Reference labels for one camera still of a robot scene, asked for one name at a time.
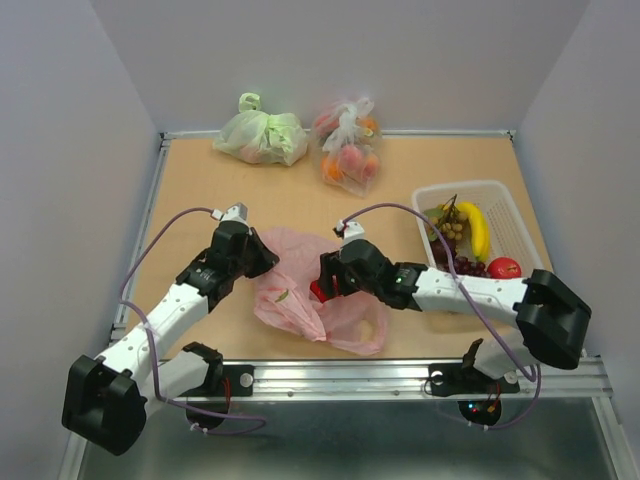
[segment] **screw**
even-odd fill
[[[242,375],[240,375],[240,385],[242,385],[244,388],[249,388],[251,385],[253,385],[253,377],[250,373],[243,373]]]
[[[431,373],[431,383],[433,383],[434,385],[440,386],[444,383],[444,375],[442,374],[441,371],[436,370],[435,372]]]
[[[515,385],[516,383],[518,383],[518,375],[516,375],[516,372],[505,373],[504,379],[507,381],[507,383],[510,383],[511,385]]]

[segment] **red apple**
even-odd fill
[[[487,267],[487,272],[491,275],[491,278],[520,278],[522,277],[522,269],[518,262],[513,258],[499,257]]]

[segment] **banana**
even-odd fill
[[[471,250],[473,255],[478,261],[486,262],[489,259],[489,250],[491,249],[487,219],[484,218],[482,210],[473,203],[460,202],[456,203],[456,207],[461,212],[465,212],[469,217],[469,225],[471,226]]]

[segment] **white plastic basket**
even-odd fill
[[[433,185],[413,192],[411,200],[413,208],[424,212],[440,203],[445,203],[456,194],[458,195],[456,202],[475,204],[487,219],[491,235],[489,262],[497,257],[513,258],[520,264],[524,276],[530,276],[534,268],[544,268],[518,207],[504,184],[495,180],[477,180]],[[435,266],[436,261],[429,245],[426,225],[420,219],[417,220],[429,264]],[[470,259],[473,258],[470,255],[468,236],[466,242],[463,240],[459,245],[458,250]]]

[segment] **plastic bag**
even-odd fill
[[[375,152],[380,128],[371,115],[373,102],[336,102],[313,122],[314,161],[322,179],[364,196],[380,170]]]
[[[293,113],[260,111],[260,96],[245,93],[240,113],[216,136],[213,147],[247,163],[293,165],[307,151],[307,134]]]
[[[326,341],[360,355],[382,350],[389,310],[364,292],[320,303],[311,282],[320,276],[320,255],[338,246],[317,235],[276,227],[260,233],[280,263],[255,280],[254,313],[264,323],[313,342]]]

